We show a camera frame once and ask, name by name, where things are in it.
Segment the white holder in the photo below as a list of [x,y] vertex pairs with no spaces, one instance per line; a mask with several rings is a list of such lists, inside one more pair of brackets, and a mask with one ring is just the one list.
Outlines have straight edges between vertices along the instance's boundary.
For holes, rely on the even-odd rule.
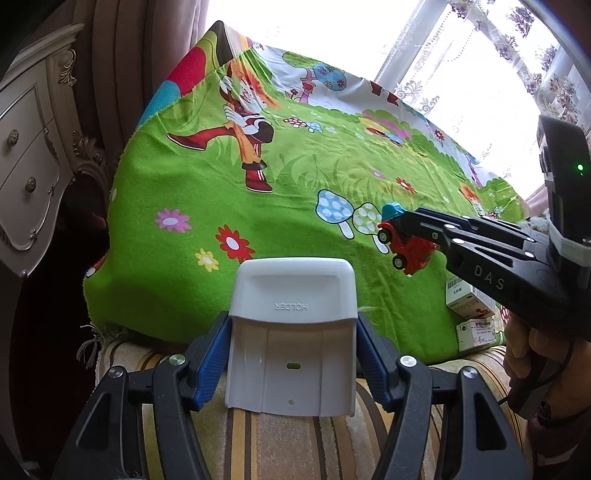
[[357,298],[346,260],[247,260],[236,273],[229,315],[228,408],[354,414]]

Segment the striped cushion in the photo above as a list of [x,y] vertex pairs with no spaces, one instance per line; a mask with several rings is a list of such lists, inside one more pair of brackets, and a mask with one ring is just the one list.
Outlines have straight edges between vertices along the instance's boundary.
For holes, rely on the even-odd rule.
[[[475,367],[497,399],[506,396],[509,378],[502,363],[505,347],[438,365],[450,372]],[[167,356],[132,343],[115,342],[101,353],[97,379],[112,365],[128,371],[152,368]],[[224,405],[226,379],[199,414],[193,414],[197,437],[213,480],[370,480],[385,444],[393,415],[373,402],[367,383],[357,380],[353,417],[281,417],[256,414]],[[526,422],[502,407],[528,463],[532,451]],[[435,473],[442,406],[431,408],[421,480]],[[151,405],[144,406],[144,439],[152,480],[163,479]]]

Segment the red flower print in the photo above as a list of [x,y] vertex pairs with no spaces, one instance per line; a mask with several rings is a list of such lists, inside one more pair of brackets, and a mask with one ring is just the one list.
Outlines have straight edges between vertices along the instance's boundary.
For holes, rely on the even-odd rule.
[[224,250],[230,260],[237,259],[238,262],[242,263],[245,260],[250,260],[251,254],[255,253],[252,248],[248,248],[248,240],[240,238],[238,230],[232,232],[228,225],[218,227],[220,233],[216,235],[217,240],[220,242],[220,249]]
[[396,178],[396,183],[398,183],[400,186],[402,186],[403,188],[405,188],[406,190],[408,190],[410,193],[416,193],[417,191],[415,189],[413,189],[413,186],[409,184],[409,182],[407,182],[404,179],[401,179],[400,177]]

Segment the small box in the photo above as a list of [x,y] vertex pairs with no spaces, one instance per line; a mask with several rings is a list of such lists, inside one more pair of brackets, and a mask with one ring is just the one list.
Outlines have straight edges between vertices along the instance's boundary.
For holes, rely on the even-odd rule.
[[492,317],[495,301],[460,277],[453,277],[446,283],[446,305],[465,319]]
[[492,319],[472,319],[456,326],[457,348],[461,352],[496,343]]

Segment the green blanket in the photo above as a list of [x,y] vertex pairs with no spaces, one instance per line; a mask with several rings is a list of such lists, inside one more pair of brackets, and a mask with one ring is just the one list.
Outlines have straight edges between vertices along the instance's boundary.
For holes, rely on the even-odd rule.
[[217,22],[121,158],[89,313],[101,329],[188,343],[229,307],[241,262],[340,257],[378,333],[425,362],[455,358],[444,257],[408,278],[376,239],[391,201],[522,217],[507,182],[393,94]]

